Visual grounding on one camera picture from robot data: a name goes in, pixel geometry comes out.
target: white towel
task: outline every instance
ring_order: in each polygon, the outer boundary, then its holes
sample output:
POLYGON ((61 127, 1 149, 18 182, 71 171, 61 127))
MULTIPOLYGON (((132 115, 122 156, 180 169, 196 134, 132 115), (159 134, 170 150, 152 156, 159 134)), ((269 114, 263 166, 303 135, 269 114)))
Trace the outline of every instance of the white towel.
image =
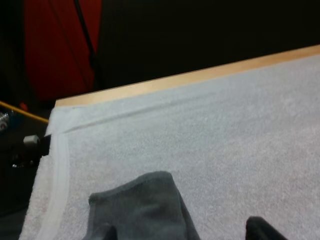
POLYGON ((261 216, 320 238, 320 56, 52 111, 21 240, 80 240, 88 197, 168 171, 203 240, 261 216))

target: red object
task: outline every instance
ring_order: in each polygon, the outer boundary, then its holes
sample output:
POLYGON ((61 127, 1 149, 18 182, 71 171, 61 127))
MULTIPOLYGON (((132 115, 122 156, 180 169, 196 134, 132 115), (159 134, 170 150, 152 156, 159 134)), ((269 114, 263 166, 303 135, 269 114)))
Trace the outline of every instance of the red object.
POLYGON ((20 102, 19 108, 21 108, 23 111, 28 112, 28 106, 24 102, 20 102))
MULTIPOLYGON (((97 50, 101 0, 79 0, 97 50)), ((25 68, 42 101, 87 93, 94 71, 74 0, 24 1, 25 68)))

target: dark gray fabric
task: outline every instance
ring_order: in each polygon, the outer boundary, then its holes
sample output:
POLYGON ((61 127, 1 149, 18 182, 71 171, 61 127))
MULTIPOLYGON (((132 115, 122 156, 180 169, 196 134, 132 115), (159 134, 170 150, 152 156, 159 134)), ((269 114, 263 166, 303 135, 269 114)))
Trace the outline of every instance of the dark gray fabric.
POLYGON ((200 239, 168 172, 147 173, 113 190, 93 193, 89 204, 83 240, 200 239))

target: terry cloth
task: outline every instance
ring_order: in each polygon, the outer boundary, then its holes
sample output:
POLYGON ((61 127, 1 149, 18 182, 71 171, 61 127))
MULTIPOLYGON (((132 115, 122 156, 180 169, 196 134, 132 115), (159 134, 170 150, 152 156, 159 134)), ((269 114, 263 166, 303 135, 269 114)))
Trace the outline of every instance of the terry cloth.
POLYGON ((83 240, 200 240, 168 172, 146 173, 115 189, 93 193, 83 240))
POLYGON ((202 240, 261 216, 320 239, 320 56, 83 107, 57 107, 21 240, 79 240, 88 196, 170 172, 202 240))

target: wooden table edge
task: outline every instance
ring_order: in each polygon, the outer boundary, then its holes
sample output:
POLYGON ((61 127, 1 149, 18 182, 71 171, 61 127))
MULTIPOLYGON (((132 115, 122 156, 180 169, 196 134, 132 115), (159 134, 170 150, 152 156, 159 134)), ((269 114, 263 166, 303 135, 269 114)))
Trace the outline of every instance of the wooden table edge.
POLYGON ((320 45, 304 47, 111 89, 58 99, 56 107, 96 104, 237 74, 320 54, 320 45))

